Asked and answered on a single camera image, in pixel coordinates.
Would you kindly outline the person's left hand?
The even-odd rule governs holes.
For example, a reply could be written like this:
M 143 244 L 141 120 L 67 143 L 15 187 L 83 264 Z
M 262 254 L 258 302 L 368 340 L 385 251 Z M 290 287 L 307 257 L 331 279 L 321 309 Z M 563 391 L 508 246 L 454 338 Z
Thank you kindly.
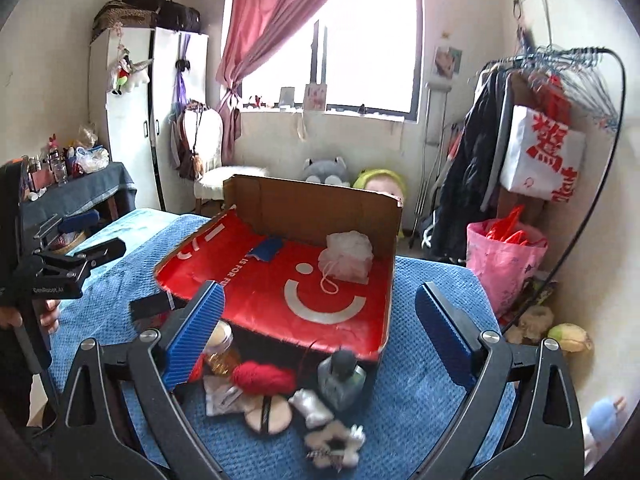
M 53 334 L 58 330 L 60 322 L 60 303 L 58 300 L 47 300 L 44 303 L 44 310 L 40 315 L 40 325 L 49 333 Z M 0 307 L 0 326 L 6 330 L 7 328 L 15 328 L 23 325 L 21 313 L 14 307 Z

